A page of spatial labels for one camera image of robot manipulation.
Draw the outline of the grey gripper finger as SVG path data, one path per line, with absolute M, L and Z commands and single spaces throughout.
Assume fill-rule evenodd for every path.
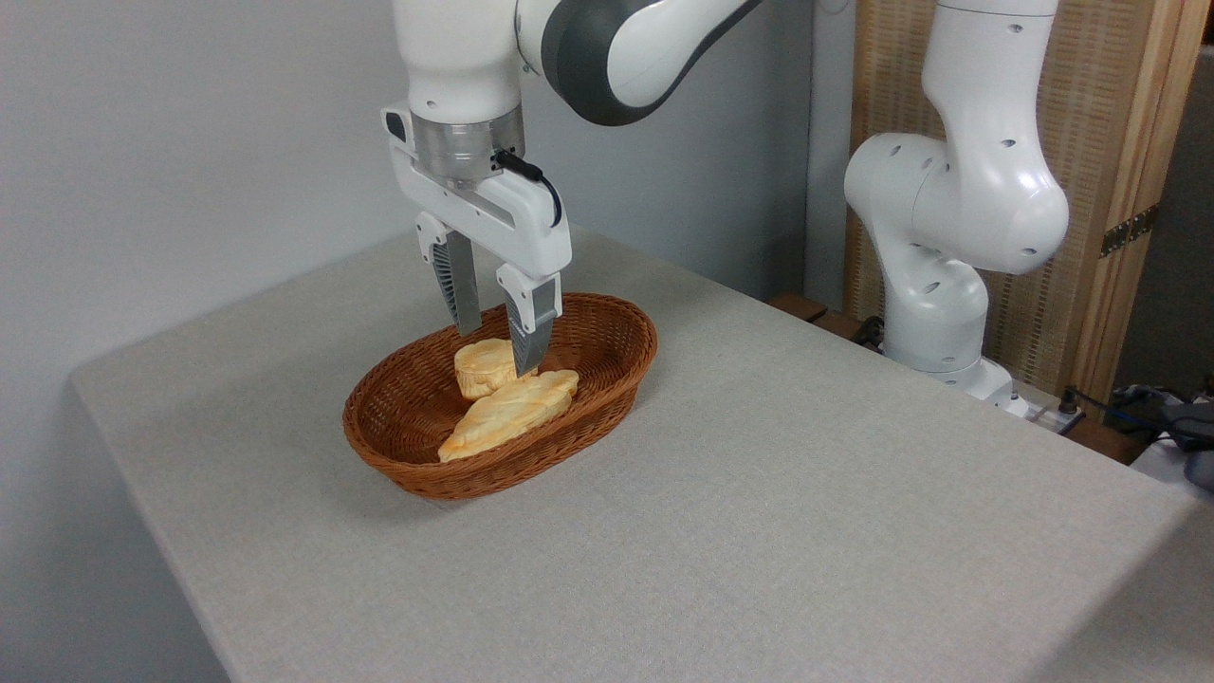
M 433 269 L 452 323 L 460 336 L 471 336 L 482 325 L 472 244 L 429 212 L 419 214 L 415 224 L 422 258 Z
M 562 315 L 561 274 L 532 278 L 514 264 L 503 264 L 497 269 L 497 280 L 506 294 L 516 376 L 523 377 L 541 366 L 552 324 Z

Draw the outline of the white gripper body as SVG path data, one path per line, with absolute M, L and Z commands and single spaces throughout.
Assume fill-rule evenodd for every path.
M 572 258 L 567 220 L 554 220 L 552 193 L 505 170 L 497 153 L 524 152 L 522 108 L 495 120 L 433 123 L 407 104 L 382 108 L 399 189 L 416 204 L 524 275 L 541 280 Z

